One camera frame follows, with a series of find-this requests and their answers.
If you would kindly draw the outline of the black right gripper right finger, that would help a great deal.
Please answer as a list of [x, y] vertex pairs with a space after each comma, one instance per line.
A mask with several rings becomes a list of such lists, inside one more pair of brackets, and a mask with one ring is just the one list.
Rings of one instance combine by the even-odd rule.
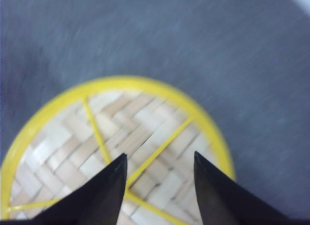
[[194, 153], [194, 182], [204, 225], [308, 225], [293, 219], [235, 183], [199, 152]]

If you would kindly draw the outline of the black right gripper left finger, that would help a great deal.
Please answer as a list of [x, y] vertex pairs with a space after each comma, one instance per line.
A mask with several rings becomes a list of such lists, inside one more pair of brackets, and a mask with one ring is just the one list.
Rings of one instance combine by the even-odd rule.
[[31, 219], [2, 220], [2, 225], [115, 225], [124, 198], [127, 155], [108, 166]]

